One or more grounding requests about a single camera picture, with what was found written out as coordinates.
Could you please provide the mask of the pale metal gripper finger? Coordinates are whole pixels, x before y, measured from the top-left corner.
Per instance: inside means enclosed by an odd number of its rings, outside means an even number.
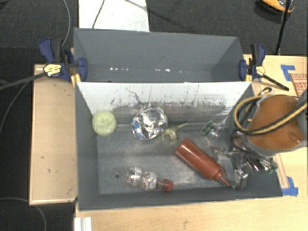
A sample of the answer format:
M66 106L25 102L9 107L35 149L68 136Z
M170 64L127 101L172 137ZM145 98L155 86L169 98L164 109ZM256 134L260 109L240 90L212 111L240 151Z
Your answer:
M224 157L231 157L232 155L234 155L237 151L235 150L228 150L228 147L211 147L211 151L212 151L212 156L214 159L218 159L218 156L224 156Z
M249 173L243 171L241 168L236 168L234 170L234 181L231 186L234 189L243 189L247 185L247 180L249 178Z

